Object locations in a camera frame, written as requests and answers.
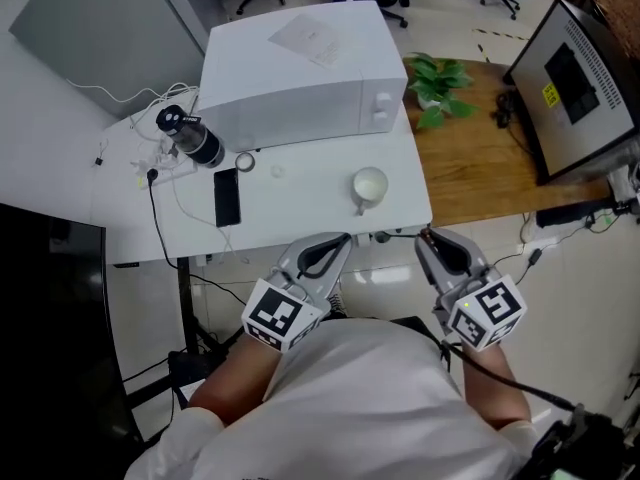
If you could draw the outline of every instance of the white t-shirt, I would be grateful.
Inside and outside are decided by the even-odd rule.
[[[421,334],[380,320],[322,323],[286,352],[264,403],[225,428],[186,409],[127,479],[507,479],[537,437],[496,432]]]

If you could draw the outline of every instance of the wooden table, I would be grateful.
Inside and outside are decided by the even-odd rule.
[[[474,84],[457,90],[461,100],[476,105],[466,119],[447,118],[442,128],[416,130],[421,110],[415,93],[404,102],[414,132],[433,210],[434,226],[514,215],[610,195],[605,179],[579,185],[536,185],[532,158],[506,129],[491,118],[496,96],[507,87],[507,66],[464,61]],[[517,118],[511,130],[526,144]]]

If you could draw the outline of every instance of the white floor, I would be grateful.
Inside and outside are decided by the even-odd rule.
[[[287,0],[287,6],[318,1]],[[509,64],[525,44],[516,36],[530,37],[551,1],[522,0],[522,10],[514,22],[499,3],[483,7],[479,0],[411,0],[409,8],[398,10],[409,20],[409,28],[403,30],[394,21],[388,21],[388,24],[401,53],[421,50],[434,56],[482,61],[480,44],[491,62]],[[239,2],[227,0],[226,5],[235,11]],[[275,0],[256,0],[247,7],[243,18],[279,8]],[[462,224],[453,229],[475,240],[488,259],[495,261],[518,251],[522,222],[523,217],[515,215]],[[547,228],[543,233],[547,240],[539,244],[543,246],[567,236],[580,225]],[[605,226],[605,218],[601,218],[598,229]],[[246,300],[255,280],[268,275],[270,266],[284,248],[242,251],[238,258],[227,254],[222,263],[219,263],[219,257],[214,257],[206,268],[194,268],[194,271],[200,270],[208,279],[223,283]],[[519,278],[528,254],[500,263],[500,270]],[[250,260],[249,265],[240,261],[245,256]],[[614,415],[627,387],[627,375],[640,353],[639,274],[640,229],[632,217],[621,217],[606,233],[581,230],[560,245],[545,249],[538,264],[520,285],[529,312],[504,341],[518,379],[582,402],[588,410]],[[354,250],[340,285],[352,316],[392,319],[418,315],[433,330],[439,331],[431,315],[436,293],[417,263],[412,240],[393,239],[387,244]],[[167,301],[171,304],[175,293],[169,293],[171,290],[166,288],[164,291],[167,295],[163,304]],[[220,339],[239,328],[242,306],[231,296],[214,286],[200,284],[193,286],[192,294],[200,322],[216,332]],[[154,332],[165,325],[163,322],[168,317],[164,310],[162,315],[151,327]],[[121,320],[132,325],[130,317]],[[143,320],[141,317],[136,322],[142,325]],[[118,338],[116,327],[114,325],[114,332]],[[175,342],[171,345],[173,348],[181,346],[178,338],[171,339]],[[155,349],[154,354],[147,354],[137,345],[134,347],[130,340],[122,338],[121,341],[129,343],[131,353],[135,354],[132,362],[131,357],[119,349],[125,375],[162,357]],[[158,368],[137,381],[144,384],[163,373]],[[453,375],[461,384],[461,367],[457,362],[454,362]],[[544,414],[548,409],[535,399],[531,399],[531,404],[535,415]],[[168,420],[170,407],[170,398],[165,397],[146,409],[139,409],[139,421],[144,419],[147,428],[151,429],[143,430],[143,433],[150,435],[152,430],[162,428]]]

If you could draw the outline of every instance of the yellow warning label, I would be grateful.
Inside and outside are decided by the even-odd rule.
[[[556,86],[553,85],[553,82],[542,89],[542,95],[544,96],[549,108],[553,107],[560,101],[560,96],[558,96],[558,91],[556,90]]]

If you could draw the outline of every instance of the black smartphone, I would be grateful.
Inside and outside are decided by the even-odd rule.
[[[213,174],[213,195],[216,204],[216,226],[223,228],[240,224],[237,169],[227,169]]]

